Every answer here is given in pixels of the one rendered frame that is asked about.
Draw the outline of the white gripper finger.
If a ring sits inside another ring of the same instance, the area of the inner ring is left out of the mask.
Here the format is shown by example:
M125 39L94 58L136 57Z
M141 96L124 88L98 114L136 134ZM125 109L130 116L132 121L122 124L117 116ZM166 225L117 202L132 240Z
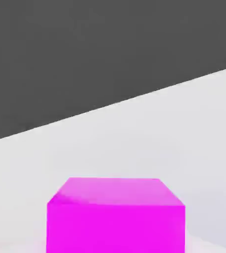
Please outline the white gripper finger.
M188 236L186 238L185 253L226 253L226 248L197 237Z

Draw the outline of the small magenta cube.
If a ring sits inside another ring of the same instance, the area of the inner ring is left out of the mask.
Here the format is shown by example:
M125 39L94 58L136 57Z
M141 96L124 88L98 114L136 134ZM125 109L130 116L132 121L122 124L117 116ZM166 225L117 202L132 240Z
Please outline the small magenta cube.
M185 205L159 179L71 177L46 210L46 253L185 253Z

